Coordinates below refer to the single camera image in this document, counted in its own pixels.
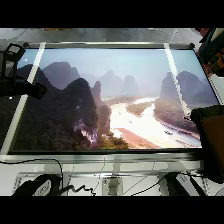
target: river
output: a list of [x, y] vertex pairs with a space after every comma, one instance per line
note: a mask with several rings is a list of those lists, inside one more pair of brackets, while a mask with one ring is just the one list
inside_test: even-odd
[[[144, 102], [154, 101], [156, 98], [142, 98], [132, 103], [139, 104]], [[134, 114], [129, 113], [126, 110], [128, 103], [119, 103], [111, 106], [111, 121], [110, 128], [115, 137], [121, 137], [122, 132], [117, 128], [124, 128], [141, 138], [158, 145], [161, 148], [183, 148], [184, 144], [178, 142], [184, 142], [194, 147], [201, 147], [199, 139], [194, 138], [191, 135], [180, 133], [176, 130], [170, 129], [162, 125], [157, 121], [153, 114], [155, 105], [146, 108], [141, 117], [137, 117]], [[173, 135], [166, 134], [164, 131], [172, 132]]]

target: screen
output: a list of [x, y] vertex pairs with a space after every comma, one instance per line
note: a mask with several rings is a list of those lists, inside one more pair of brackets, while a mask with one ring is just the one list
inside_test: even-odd
[[[17, 75], [28, 78], [37, 52], [26, 50]], [[164, 49], [45, 49], [34, 83], [48, 91], [26, 100], [9, 150], [200, 148], [185, 109], [219, 103], [194, 51], [170, 52], [176, 76]], [[18, 99], [0, 99], [1, 145]]]

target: sky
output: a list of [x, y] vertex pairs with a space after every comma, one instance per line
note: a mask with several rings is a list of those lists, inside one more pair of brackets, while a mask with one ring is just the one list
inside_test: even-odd
[[[18, 67], [32, 64], [38, 49], [27, 49]], [[178, 73], [188, 71], [200, 80], [205, 74], [192, 50], [171, 50]], [[43, 69], [53, 62], [68, 62], [78, 69], [79, 74], [89, 73], [96, 77], [113, 70], [124, 78], [133, 75], [137, 80], [162, 81], [170, 72], [166, 53], [163, 49], [93, 49], [65, 48], [45, 49], [40, 62]]]

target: television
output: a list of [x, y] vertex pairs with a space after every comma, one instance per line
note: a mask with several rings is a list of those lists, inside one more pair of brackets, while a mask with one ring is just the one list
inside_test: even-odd
[[39, 46], [26, 49], [17, 75], [27, 79], [32, 73], [33, 83], [48, 90], [41, 100], [0, 98], [3, 154], [200, 150], [197, 128], [185, 117], [219, 101], [193, 49], [124, 43]]

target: boat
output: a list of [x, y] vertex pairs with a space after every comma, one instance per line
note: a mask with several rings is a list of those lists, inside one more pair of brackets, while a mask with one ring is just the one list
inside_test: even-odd
[[169, 132], [169, 131], [164, 131], [166, 134], [168, 134], [168, 135], [173, 135], [173, 133], [172, 132]]

